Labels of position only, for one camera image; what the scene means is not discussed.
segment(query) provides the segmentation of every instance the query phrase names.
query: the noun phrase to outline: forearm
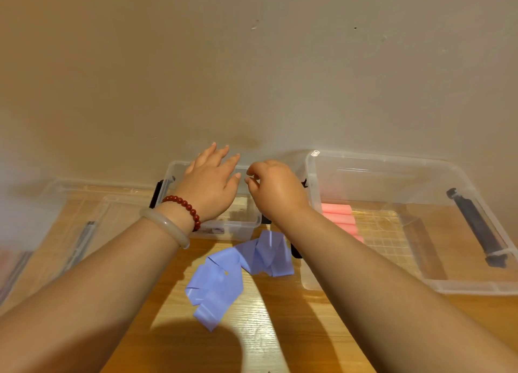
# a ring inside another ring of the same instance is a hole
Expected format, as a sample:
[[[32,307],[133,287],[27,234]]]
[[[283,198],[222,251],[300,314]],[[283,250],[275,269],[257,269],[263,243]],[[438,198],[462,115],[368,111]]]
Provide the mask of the forearm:
[[[193,221],[174,204],[186,234]],[[147,219],[0,318],[3,371],[99,371],[178,244]]]
[[[278,226],[379,371],[516,371],[516,355],[422,282],[312,209]]]

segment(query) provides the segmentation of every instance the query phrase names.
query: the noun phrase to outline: folded blue paper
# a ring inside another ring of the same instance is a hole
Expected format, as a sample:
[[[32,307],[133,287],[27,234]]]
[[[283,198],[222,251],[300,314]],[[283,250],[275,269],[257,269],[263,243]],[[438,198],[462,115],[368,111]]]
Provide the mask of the folded blue paper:
[[[211,254],[198,267],[185,293],[191,304],[198,306],[194,317],[209,331],[216,328],[230,305],[243,292],[241,268],[256,275],[294,274],[291,255],[281,232],[264,230],[259,239],[252,239]]]

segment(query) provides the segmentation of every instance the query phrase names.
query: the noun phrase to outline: bangle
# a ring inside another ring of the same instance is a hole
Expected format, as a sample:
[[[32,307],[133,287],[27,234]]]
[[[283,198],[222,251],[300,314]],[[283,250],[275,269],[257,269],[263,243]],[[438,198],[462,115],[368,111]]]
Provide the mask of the bangle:
[[[151,208],[142,208],[139,212],[140,216],[151,220],[154,224],[159,226],[163,231],[168,233],[178,242],[178,245],[184,249],[189,247],[191,240],[178,228],[171,220],[167,219],[161,213],[153,211]]]
[[[193,208],[193,206],[191,204],[189,204],[187,202],[187,200],[184,200],[182,199],[181,197],[178,197],[178,196],[166,196],[164,198],[164,200],[162,200],[163,203],[165,203],[166,201],[172,201],[174,203],[178,203],[180,204],[181,206],[185,207],[185,209],[187,211],[189,211],[189,213],[191,214],[191,216],[193,217],[194,219],[194,228],[193,228],[193,232],[195,231],[198,231],[199,228],[201,227],[202,223],[199,221],[199,215],[196,214],[196,210]]]

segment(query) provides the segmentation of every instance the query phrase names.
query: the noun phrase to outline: wood grain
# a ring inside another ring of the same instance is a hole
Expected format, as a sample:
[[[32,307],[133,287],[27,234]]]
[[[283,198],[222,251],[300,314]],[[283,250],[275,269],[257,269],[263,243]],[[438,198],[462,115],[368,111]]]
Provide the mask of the wood grain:
[[[103,188],[70,195],[0,309],[19,303],[59,270],[67,244],[77,237],[80,226],[92,219],[102,200],[113,193]],[[120,226],[125,216],[133,214],[121,212]],[[233,243],[193,239],[191,248],[180,250],[103,372],[374,372],[325,294],[302,287],[300,261],[296,259],[292,276],[250,276],[243,271],[244,292],[212,333],[193,319],[195,307],[185,296],[185,286],[208,254]],[[518,351],[518,297],[447,298]]]

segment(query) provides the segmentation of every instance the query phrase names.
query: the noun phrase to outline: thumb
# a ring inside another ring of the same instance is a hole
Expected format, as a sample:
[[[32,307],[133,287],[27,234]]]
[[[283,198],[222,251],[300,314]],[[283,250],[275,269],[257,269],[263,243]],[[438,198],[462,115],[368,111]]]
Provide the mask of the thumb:
[[[239,186],[239,180],[241,179],[241,173],[236,173],[232,175],[232,177],[227,182],[227,185],[225,186],[225,193],[228,195],[231,195],[232,197],[236,197],[237,194],[237,187]]]
[[[252,197],[255,197],[255,195],[259,192],[259,183],[253,179],[253,178],[245,178],[244,180],[248,185],[248,190],[250,191],[250,194]]]

